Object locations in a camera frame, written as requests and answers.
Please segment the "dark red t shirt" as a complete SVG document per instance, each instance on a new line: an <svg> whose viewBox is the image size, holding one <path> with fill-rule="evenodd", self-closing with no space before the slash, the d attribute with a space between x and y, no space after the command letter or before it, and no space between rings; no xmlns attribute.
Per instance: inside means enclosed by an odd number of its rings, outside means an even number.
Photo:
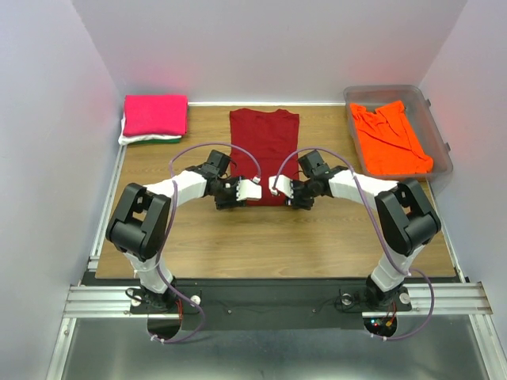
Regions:
<svg viewBox="0 0 507 380"><path fill-rule="evenodd" d="M261 167L262 196L251 206L285 205L283 195L269 190L269 178L277 174L284 159L298 147L299 115L284 109L261 112L240 108L229 114L231 144L248 150Z"/></svg>

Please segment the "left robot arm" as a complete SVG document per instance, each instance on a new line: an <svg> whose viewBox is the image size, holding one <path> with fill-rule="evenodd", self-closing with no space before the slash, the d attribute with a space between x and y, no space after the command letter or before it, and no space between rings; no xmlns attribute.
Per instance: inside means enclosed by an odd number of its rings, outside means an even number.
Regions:
<svg viewBox="0 0 507 380"><path fill-rule="evenodd" d="M243 207L239 190L244 176L227 175L230 156L212 150L205 162L191 165L178 175L156 184L128 184L110 217L105 238L123 253L139 276L139 289L127 291L134 306L147 305L171 311L181 301L170 288L176 279L162 263L162 251L172 228L175 211L190 200L212 196L217 209Z"/></svg>

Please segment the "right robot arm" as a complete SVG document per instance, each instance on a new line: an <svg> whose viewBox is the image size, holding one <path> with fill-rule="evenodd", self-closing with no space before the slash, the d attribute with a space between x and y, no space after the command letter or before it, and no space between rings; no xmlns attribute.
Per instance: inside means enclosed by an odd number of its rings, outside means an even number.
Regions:
<svg viewBox="0 0 507 380"><path fill-rule="evenodd" d="M284 160L275 176L269 178L273 195L285 195L294 209L310 210L318 196L350 200L364 205L383 255L366 279L365 302L382 309L392 302L417 255L441 230L441 221L420 183L381 180L357 173L346 162L329 167L319 150L308 150L298 159L305 180L282 174Z"/></svg>

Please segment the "folded green t shirt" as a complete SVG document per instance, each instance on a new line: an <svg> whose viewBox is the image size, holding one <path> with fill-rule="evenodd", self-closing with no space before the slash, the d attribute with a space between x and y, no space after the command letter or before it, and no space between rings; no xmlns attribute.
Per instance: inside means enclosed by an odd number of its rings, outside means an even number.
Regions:
<svg viewBox="0 0 507 380"><path fill-rule="evenodd" d="M174 136L171 139L148 139L148 140L139 140L133 142L132 145L150 145L150 144L174 144L179 143L181 141L181 137Z"/></svg>

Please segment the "orange t shirt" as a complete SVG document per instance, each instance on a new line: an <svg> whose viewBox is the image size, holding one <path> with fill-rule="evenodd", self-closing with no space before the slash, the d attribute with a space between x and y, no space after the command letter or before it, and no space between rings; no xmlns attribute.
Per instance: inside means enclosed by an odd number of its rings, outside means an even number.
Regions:
<svg viewBox="0 0 507 380"><path fill-rule="evenodd" d="M363 105L350 105L366 170L376 176L426 174L433 158L423 150L401 101L370 112Z"/></svg>

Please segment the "folded pink t shirt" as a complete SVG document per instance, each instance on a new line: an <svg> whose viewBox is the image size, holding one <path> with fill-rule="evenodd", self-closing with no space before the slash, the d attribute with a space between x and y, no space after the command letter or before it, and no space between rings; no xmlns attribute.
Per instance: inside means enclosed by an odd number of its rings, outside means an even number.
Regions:
<svg viewBox="0 0 507 380"><path fill-rule="evenodd" d="M124 135L185 135L187 113L185 95L127 95L124 98Z"/></svg>

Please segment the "folded white t shirt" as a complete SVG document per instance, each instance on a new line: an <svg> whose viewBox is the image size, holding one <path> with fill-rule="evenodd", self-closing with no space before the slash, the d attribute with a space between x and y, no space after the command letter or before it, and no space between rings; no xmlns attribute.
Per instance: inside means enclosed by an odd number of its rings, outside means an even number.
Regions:
<svg viewBox="0 0 507 380"><path fill-rule="evenodd" d="M118 137L118 144L120 146L132 145L132 143L139 141L139 140L171 139L174 136L182 138L181 135L137 135L137 136L128 137L128 136L124 135L125 124L126 124L126 117L123 116L120 121L120 135Z"/></svg>

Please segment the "clear plastic bin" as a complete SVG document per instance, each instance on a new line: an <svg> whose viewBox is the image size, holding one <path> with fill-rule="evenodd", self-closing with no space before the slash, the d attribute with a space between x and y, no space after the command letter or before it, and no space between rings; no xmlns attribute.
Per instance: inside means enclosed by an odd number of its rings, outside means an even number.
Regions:
<svg viewBox="0 0 507 380"><path fill-rule="evenodd" d="M350 135L355 143L356 152L365 174L380 179L402 179L413 177L420 181L433 179L452 171L452 162L449 157L450 148L444 143L436 126L433 115L429 109L429 101L414 85L359 85L350 86L344 90L345 108L349 123ZM350 105L356 103L363 105L373 112L378 107L394 101L401 101L405 105L406 116L417 135L419 142L427 155L433 158L433 170L426 174L405 176L376 176L370 174L365 167L359 138L354 126Z"/></svg>

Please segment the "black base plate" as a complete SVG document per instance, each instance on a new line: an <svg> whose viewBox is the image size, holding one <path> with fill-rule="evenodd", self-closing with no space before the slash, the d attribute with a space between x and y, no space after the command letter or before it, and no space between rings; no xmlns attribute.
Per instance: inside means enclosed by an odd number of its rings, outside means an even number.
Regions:
<svg viewBox="0 0 507 380"><path fill-rule="evenodd" d="M150 333L177 338L197 331L371 329L393 334L396 315L412 309L399 286L377 296L365 279L181 279L156 295L130 287L130 312Z"/></svg>

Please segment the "aluminium rail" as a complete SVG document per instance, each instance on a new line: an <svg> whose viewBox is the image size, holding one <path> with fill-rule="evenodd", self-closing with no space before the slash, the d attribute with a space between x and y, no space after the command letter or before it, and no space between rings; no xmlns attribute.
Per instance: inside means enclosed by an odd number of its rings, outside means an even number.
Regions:
<svg viewBox="0 0 507 380"><path fill-rule="evenodd" d="M491 315L492 309L481 283L435 283L434 296L427 285L406 285L411 309L397 308L398 316L423 316L433 303L433 315ZM125 286L71 287L67 294L63 316L66 318L153 317L176 318L177 313L148 313L131 304Z"/></svg>

